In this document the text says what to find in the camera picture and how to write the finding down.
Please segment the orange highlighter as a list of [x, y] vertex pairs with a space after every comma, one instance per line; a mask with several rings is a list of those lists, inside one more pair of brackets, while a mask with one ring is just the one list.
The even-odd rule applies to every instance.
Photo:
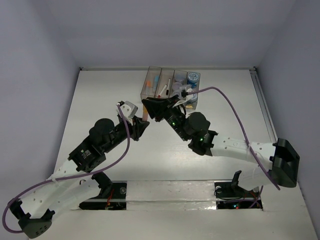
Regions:
[[142, 120], [146, 122], [146, 121], [148, 120], [148, 117], [149, 117], [148, 112], [147, 112], [147, 111], [144, 111], [144, 112], [142, 113]]

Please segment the red whiteboard marker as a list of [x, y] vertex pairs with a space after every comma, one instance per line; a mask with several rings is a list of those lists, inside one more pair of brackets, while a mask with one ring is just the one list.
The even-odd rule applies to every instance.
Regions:
[[163, 86], [163, 88], [161, 89], [160, 93], [157, 95], [157, 98], [158, 98], [158, 99], [162, 97], [162, 94], [167, 90], [167, 87], [168, 87], [167, 84], [165, 84], [165, 85]]

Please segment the black whiteboard marker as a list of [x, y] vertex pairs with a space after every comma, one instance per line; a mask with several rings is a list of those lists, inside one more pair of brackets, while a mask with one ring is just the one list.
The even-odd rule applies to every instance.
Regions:
[[168, 95], [169, 95], [171, 82], [172, 82], [172, 79], [171, 79], [171, 78], [169, 78], [169, 79], [168, 79], [167, 86], [166, 86], [166, 92], [165, 92], [166, 96], [168, 96]]

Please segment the blue paint jar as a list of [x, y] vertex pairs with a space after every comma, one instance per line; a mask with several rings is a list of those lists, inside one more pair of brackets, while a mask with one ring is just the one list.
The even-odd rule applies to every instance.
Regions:
[[187, 73], [187, 84], [191, 86], [191, 88], [196, 88], [201, 75], [198, 72], [188, 72]]
[[192, 95], [190, 95], [190, 98], [188, 100], [188, 104], [194, 104], [198, 101], [198, 94], [197, 93], [194, 93]]

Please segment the clear pencil-shaped highlighter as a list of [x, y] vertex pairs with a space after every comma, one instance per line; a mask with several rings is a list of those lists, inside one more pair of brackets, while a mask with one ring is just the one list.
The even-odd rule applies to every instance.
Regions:
[[153, 95], [153, 88], [150, 87], [150, 86], [147, 86], [147, 87], [146, 87], [146, 94], [147, 94], [148, 96], [152, 96], [152, 95]]

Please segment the paperclip jar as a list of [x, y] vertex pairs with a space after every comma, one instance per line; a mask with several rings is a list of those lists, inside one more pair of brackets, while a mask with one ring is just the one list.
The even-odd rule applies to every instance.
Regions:
[[174, 90], [174, 91], [176, 91], [176, 90], [178, 90], [180, 87], [182, 87], [183, 86], [183, 84], [181, 83], [181, 82], [179, 82], [179, 81], [176, 81], [176, 82], [174, 82], [173, 84], [172, 84], [172, 89]]

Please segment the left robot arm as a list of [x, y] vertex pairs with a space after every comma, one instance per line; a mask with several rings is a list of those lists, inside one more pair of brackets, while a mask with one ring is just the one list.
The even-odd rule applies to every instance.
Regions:
[[109, 118], [99, 119], [89, 135], [68, 156], [67, 160], [48, 179], [39, 182], [14, 197], [5, 209], [18, 220], [19, 234], [35, 239], [45, 233], [62, 210], [92, 197], [107, 197], [112, 181], [104, 173], [126, 155], [98, 170], [106, 154], [123, 141], [138, 141], [149, 121], [141, 117], [122, 118], [119, 123]]

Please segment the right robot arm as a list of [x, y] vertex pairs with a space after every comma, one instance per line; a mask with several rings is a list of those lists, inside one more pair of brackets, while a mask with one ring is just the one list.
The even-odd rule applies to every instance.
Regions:
[[148, 97], [142, 104], [152, 119], [165, 120], [183, 141], [189, 142], [188, 147], [196, 154], [256, 163], [256, 168], [234, 174], [230, 190], [235, 196], [267, 184], [297, 186], [300, 156], [288, 140], [279, 138], [275, 143], [261, 143], [223, 136], [209, 129], [210, 122], [202, 113], [186, 115], [181, 111], [182, 101], [176, 96]]

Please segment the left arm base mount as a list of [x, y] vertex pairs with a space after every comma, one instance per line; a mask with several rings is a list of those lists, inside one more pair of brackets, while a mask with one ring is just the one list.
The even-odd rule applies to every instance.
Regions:
[[98, 183], [99, 194], [79, 204], [81, 210], [122, 211], [127, 209], [127, 182], [112, 182], [104, 173], [96, 173], [91, 179]]

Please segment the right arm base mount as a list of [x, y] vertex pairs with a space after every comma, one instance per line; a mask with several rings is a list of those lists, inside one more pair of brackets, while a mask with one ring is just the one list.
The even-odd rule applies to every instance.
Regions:
[[214, 183], [214, 196], [218, 210], [263, 209], [261, 190], [245, 190], [238, 186], [240, 173], [236, 171], [232, 180]]

